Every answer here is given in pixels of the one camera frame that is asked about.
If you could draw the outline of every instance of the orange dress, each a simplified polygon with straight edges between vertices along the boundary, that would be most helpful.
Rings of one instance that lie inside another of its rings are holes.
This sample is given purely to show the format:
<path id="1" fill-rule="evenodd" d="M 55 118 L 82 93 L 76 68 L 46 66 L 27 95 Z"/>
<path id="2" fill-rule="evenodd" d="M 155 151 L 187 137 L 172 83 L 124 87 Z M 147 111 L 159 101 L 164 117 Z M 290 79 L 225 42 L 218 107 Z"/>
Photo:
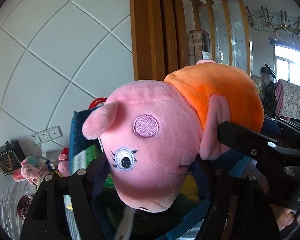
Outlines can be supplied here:
<path id="1" fill-rule="evenodd" d="M 240 68 L 205 62 L 184 67 L 166 76 L 197 112 L 202 129 L 206 122 L 209 97 L 224 95 L 229 103 L 231 122 L 260 132 L 264 110 L 253 80 Z"/>

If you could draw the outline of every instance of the eyelash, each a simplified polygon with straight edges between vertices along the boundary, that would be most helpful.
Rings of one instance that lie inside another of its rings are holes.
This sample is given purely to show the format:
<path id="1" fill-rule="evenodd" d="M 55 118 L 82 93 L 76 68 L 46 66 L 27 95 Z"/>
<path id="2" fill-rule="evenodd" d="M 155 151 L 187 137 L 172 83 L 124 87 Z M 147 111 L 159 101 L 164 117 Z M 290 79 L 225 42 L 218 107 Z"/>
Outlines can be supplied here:
<path id="1" fill-rule="evenodd" d="M 137 152 L 137 150 L 132 151 L 132 154 L 135 154 L 136 152 Z M 112 153 L 113 157 L 115 157 L 115 154 L 112 151 L 111 151 L 111 153 Z M 114 160 L 114 163 L 115 163 L 115 158 L 113 158 L 113 157 L 112 157 L 112 159 Z M 138 162 L 136 158 L 134 158 L 134 161 Z M 116 164 L 112 164 L 112 166 L 114 166 L 115 168 L 118 167 Z"/>

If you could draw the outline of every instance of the red handle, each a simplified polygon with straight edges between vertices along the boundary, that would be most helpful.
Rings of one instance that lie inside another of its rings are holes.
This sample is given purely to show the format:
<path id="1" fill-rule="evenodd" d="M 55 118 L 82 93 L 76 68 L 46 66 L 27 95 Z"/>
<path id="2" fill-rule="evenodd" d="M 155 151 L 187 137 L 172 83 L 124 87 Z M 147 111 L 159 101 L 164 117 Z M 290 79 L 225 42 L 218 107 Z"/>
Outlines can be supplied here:
<path id="1" fill-rule="evenodd" d="M 94 99 L 91 102 L 91 104 L 89 106 L 89 109 L 96 107 L 97 105 L 99 105 L 102 102 L 105 102 L 106 100 L 107 100 L 106 98 L 96 98 L 96 99 Z"/>

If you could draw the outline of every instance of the wall switch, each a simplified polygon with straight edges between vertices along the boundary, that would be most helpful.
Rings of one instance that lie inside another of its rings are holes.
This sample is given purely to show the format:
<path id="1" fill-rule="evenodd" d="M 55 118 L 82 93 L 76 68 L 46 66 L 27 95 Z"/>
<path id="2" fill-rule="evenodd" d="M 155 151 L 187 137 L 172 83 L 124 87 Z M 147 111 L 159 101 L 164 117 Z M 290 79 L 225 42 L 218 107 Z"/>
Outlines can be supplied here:
<path id="1" fill-rule="evenodd" d="M 61 132 L 61 129 L 60 129 L 60 127 L 58 125 L 49 128 L 48 132 L 50 134 L 51 140 L 54 140 L 54 139 L 62 137 L 62 132 Z"/>
<path id="2" fill-rule="evenodd" d="M 45 143 L 60 137 L 62 137 L 62 132 L 58 125 L 30 135 L 34 144 Z"/>
<path id="3" fill-rule="evenodd" d="M 40 138 L 39 138 L 39 133 L 31 134 L 30 138 L 32 139 L 34 144 L 40 144 L 41 143 Z"/>

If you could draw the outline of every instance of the embroidered pink cheek circle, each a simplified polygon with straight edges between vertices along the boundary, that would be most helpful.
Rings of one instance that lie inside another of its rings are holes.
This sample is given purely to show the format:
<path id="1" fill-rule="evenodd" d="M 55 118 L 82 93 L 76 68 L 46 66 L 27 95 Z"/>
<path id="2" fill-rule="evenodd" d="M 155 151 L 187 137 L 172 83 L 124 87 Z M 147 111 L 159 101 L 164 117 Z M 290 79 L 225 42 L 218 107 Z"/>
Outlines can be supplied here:
<path id="1" fill-rule="evenodd" d="M 159 125 L 153 116 L 145 114 L 134 121 L 133 131 L 139 137 L 150 138 L 158 133 Z"/>

